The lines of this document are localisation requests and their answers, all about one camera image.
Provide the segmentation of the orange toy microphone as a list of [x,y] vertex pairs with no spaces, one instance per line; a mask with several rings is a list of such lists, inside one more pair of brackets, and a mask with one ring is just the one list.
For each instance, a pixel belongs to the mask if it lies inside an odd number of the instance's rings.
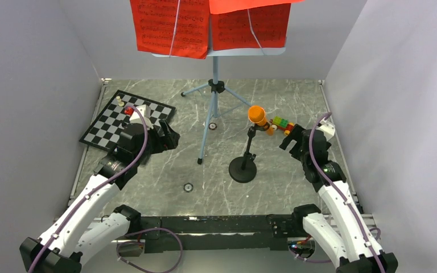
[[252,122],[257,130],[265,132],[267,135],[272,136],[274,133],[269,120],[266,117],[265,110],[258,106],[253,105],[248,110],[248,119]]

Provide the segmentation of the black microphone desk stand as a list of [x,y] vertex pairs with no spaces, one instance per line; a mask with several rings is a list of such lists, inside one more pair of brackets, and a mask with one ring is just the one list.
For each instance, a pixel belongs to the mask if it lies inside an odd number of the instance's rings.
[[249,127],[247,133],[248,141],[244,154],[242,156],[234,158],[229,163],[228,171],[230,177],[238,183],[249,183],[255,178],[257,174],[257,166],[254,162],[256,154],[252,154],[250,152],[252,140],[255,137],[257,130],[262,131],[262,129],[259,129],[259,126],[257,124]]

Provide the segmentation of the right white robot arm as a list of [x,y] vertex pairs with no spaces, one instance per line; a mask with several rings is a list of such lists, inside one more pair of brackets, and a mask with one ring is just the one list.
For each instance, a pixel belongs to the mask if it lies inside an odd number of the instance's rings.
[[310,235],[329,257],[336,272],[396,272],[398,260],[383,250],[361,216],[341,167],[329,160],[331,144],[321,129],[306,130],[295,125],[280,148],[296,143],[289,151],[301,162],[306,179],[325,202],[337,228],[314,204],[294,208],[292,231]]

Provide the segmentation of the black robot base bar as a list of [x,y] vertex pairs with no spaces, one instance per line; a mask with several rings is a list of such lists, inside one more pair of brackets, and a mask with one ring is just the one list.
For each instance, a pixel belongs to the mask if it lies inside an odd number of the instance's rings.
[[269,249],[286,251],[307,237],[288,214],[146,216],[115,242],[140,242],[146,253],[175,250]]

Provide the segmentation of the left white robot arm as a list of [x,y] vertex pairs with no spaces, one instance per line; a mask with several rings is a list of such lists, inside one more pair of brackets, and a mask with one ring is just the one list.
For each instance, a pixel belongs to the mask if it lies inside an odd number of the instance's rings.
[[165,120],[158,128],[129,123],[103,157],[84,190],[64,214],[37,239],[19,247],[27,272],[80,272],[83,265],[112,240],[160,230],[142,222],[141,213],[120,205],[101,223],[90,227],[98,212],[133,178],[152,154],[175,149],[180,135]]

